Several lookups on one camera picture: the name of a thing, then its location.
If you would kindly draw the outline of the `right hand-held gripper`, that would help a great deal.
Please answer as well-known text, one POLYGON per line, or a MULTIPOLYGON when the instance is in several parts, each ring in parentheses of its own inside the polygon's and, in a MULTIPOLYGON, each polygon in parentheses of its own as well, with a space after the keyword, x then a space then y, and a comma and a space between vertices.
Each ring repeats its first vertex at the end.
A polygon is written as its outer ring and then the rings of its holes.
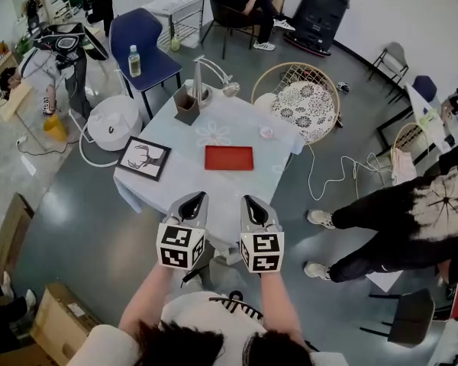
POLYGON ((285 249, 285 233, 276 211, 253 195, 240 201, 239 252, 250 273, 279 272, 285 249))

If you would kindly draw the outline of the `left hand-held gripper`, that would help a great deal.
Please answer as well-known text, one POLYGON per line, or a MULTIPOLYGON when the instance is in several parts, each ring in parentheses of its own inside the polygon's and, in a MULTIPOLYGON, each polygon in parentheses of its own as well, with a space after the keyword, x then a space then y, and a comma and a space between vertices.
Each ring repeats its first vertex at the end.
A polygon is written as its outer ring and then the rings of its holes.
POLYGON ((157 230, 156 251, 161 265, 184 271, 195 267, 205 251, 208 204, 209 196, 196 191, 170 206, 157 230))

